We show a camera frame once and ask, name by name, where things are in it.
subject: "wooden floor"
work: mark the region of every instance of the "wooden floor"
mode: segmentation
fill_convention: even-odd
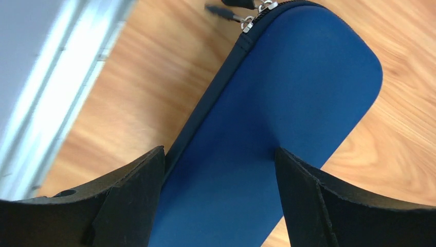
[[[375,105],[323,170],[382,195],[436,205],[436,2],[316,2],[348,22],[384,70]],[[139,0],[41,195],[171,146],[240,33],[203,5]],[[289,246],[283,221],[264,246]]]

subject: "zipper slider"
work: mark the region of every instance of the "zipper slider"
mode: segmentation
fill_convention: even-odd
[[[272,9],[276,8],[279,5],[279,3],[273,2],[272,0],[261,0],[261,1],[262,1],[262,4],[259,5],[259,7],[258,7],[259,14],[262,11],[264,11],[265,9],[272,10]]]
[[[221,0],[223,4],[229,7],[240,7],[245,9],[256,9],[255,0]]]
[[[221,7],[210,5],[210,4],[205,4],[205,9],[208,10],[209,12],[211,12],[212,14],[218,15],[219,17],[224,18],[224,19],[229,20],[229,21],[235,21],[235,22],[239,22],[239,23],[245,22],[245,18],[243,18],[239,15],[236,15],[230,9],[221,8]]]

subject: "white wall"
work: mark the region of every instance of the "white wall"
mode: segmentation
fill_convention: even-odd
[[[0,140],[61,5],[0,0]]]

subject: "zipper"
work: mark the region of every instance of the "zipper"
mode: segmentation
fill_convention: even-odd
[[[225,18],[230,21],[235,21],[241,23],[241,30],[243,33],[248,33],[251,28],[260,21],[264,16],[270,13],[273,9],[291,3],[291,2],[308,2],[307,0],[290,0],[278,3],[273,0],[261,0],[261,4],[257,7],[258,14],[256,16],[249,15],[246,18],[243,18],[239,15],[236,15],[231,10],[211,5],[205,5],[205,8],[211,12],[212,14],[216,14],[221,18]]]

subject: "silver zipper pull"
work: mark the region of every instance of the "silver zipper pull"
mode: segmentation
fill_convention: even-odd
[[[219,17],[224,18],[224,19],[229,20],[229,21],[235,21],[235,22],[240,22],[240,23],[245,22],[245,18],[243,18],[239,15],[236,15],[230,9],[221,8],[221,7],[210,5],[210,4],[205,4],[205,9],[208,10],[209,12],[211,12],[212,14],[218,15]]]
[[[250,29],[253,27],[254,16],[247,16],[243,22],[241,22],[241,29],[244,33],[248,33]]]
[[[272,9],[276,8],[279,5],[279,3],[273,2],[272,0],[264,0],[264,1],[261,0],[261,1],[262,1],[262,4],[259,5],[259,7],[258,7],[259,14],[262,11],[264,11],[265,9],[272,10]]]

